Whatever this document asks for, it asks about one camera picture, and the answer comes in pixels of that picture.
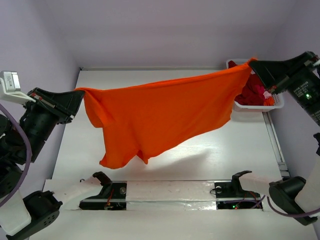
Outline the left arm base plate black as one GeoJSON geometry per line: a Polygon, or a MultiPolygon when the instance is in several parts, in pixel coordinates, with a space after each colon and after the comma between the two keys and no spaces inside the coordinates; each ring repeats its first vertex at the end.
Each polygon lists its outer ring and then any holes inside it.
{"type": "Polygon", "coordinates": [[[88,197],[79,204],[81,210],[126,210],[127,182],[113,182],[110,187],[103,187],[98,195],[88,197]]]}

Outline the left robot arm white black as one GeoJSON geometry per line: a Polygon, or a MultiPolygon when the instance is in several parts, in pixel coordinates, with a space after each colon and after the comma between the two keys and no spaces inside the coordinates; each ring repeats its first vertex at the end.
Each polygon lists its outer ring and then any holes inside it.
{"type": "Polygon", "coordinates": [[[81,201],[92,192],[104,198],[112,181],[102,172],[67,187],[65,192],[44,191],[44,180],[29,183],[32,164],[47,159],[45,144],[59,125],[70,123],[83,100],[82,90],[54,93],[35,88],[10,97],[24,108],[15,118],[0,107],[0,226],[9,240],[25,240],[51,225],[63,206],[81,201]]]}

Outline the orange t shirt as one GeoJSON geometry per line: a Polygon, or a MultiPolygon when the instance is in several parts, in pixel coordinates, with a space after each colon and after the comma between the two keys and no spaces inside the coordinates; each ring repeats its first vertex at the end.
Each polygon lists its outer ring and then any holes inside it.
{"type": "Polygon", "coordinates": [[[251,75],[248,63],[199,76],[117,89],[83,88],[89,121],[102,129],[100,165],[144,163],[195,136],[224,126],[251,75]]]}

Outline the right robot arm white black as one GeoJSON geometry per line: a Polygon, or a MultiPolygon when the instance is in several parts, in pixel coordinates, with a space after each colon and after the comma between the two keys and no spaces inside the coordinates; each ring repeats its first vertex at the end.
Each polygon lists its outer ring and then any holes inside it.
{"type": "MultiPolygon", "coordinates": [[[[316,123],[320,123],[320,57],[306,51],[283,61],[251,60],[249,66],[272,94],[289,92],[316,123]]],[[[317,162],[308,179],[300,176],[268,182],[249,170],[232,176],[230,190],[235,196],[248,191],[263,194],[276,213],[307,226],[320,214],[320,164],[317,162]]]]}

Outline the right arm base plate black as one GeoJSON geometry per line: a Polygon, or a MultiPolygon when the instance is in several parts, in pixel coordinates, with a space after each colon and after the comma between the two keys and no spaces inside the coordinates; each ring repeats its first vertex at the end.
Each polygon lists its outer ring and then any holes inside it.
{"type": "Polygon", "coordinates": [[[231,181],[215,182],[210,193],[215,197],[218,210],[263,209],[263,200],[259,193],[243,190],[231,181]]]}

